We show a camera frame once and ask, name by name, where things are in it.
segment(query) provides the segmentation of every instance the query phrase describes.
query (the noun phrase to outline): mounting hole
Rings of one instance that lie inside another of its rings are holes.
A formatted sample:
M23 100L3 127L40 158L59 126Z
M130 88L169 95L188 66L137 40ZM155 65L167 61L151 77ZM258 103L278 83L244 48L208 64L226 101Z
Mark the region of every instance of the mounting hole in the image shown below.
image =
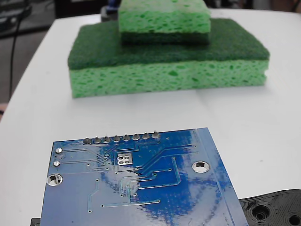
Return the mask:
M259 205L252 210L252 214L257 220L265 220L269 217L270 210L266 206Z
M290 217L289 222L293 226L298 226L301 223L301 219L300 219L299 216L293 215L293 216Z
M52 174L47 178L46 183L49 186L58 186L62 183L62 181L63 181L63 177L61 175Z
M210 166L207 162L205 161L197 161L192 165L192 169L196 173L206 173L209 171Z

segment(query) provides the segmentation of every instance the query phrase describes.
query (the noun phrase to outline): circuit board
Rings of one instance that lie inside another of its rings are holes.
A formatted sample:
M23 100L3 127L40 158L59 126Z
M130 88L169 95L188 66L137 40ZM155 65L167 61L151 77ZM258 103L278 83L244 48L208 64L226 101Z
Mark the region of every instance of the circuit board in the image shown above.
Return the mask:
M247 226L207 128L54 142L41 226Z

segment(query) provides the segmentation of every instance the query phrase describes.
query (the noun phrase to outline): stacked sponges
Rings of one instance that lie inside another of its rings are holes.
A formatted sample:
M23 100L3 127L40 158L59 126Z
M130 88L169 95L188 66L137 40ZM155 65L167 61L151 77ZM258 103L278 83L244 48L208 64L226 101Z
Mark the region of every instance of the stacked sponges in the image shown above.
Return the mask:
M73 97L87 97L263 85L269 52L201 0L123 0L119 23L81 28L68 64Z

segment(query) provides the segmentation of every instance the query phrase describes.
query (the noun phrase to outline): white table surface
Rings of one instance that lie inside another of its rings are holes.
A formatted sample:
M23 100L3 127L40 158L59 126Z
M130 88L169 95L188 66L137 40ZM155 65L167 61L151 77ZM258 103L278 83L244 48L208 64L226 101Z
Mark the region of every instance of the white table surface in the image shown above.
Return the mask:
M301 15L213 16L233 18L269 49L264 87L72 99L68 54L79 28L100 17L56 20L0 123L1 225L40 217L53 141L96 135L208 127L239 198L301 189Z

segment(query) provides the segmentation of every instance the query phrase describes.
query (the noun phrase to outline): black wire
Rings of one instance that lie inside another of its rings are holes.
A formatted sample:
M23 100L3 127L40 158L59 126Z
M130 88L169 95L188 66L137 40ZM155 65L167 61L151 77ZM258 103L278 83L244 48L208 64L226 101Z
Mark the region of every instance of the black wire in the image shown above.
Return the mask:
M297 8L298 8L300 2L301 2L301 0L298 0L298 1L294 4L294 6L293 6L293 8L292 8L292 12L296 12L296 10L297 10Z
M16 27L16 31L14 34L14 39L13 39L13 46L11 49L11 55L10 55L10 75L9 75L9 100L11 99L12 95L13 95L13 73L14 73L14 55L15 55L15 47L16 47L16 40L19 34L19 29L20 29L20 24L22 22L23 19L23 14L24 11L26 9L26 0L24 0L24 8L19 16L19 18L17 19L17 27Z

